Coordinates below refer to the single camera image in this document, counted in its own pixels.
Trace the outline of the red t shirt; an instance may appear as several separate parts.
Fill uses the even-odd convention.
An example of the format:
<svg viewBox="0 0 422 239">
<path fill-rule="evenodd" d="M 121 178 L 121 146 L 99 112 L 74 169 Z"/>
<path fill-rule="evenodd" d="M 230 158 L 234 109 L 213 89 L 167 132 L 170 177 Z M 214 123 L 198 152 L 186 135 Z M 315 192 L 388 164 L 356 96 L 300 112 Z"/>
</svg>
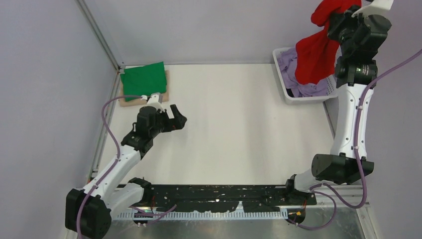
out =
<svg viewBox="0 0 422 239">
<path fill-rule="evenodd" d="M 311 22 L 323 29 L 295 46 L 298 56 L 296 77 L 301 84 L 317 84 L 334 73 L 339 43 L 327 37 L 329 19 L 332 13 L 343 13 L 352 5 L 361 6 L 361 1 L 323 0 L 311 15 Z"/>
</svg>

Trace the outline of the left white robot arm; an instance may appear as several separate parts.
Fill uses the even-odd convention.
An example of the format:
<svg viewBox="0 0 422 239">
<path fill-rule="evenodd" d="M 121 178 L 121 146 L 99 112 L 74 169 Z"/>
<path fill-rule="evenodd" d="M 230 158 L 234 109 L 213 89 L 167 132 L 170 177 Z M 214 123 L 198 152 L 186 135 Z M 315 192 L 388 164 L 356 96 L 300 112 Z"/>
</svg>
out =
<svg viewBox="0 0 422 239">
<path fill-rule="evenodd" d="M 141 107 L 132 130 L 122 139 L 110 163 L 82 189 L 72 189 L 66 196 L 65 228 L 80 237 L 102 239 L 118 215 L 135 203 L 147 206 L 153 194 L 148 182 L 135 179 L 122 189 L 117 187 L 128 172 L 153 146 L 154 138 L 165 132 L 181 130 L 187 118 L 176 105 L 170 105 L 173 117 L 155 106 Z"/>
</svg>

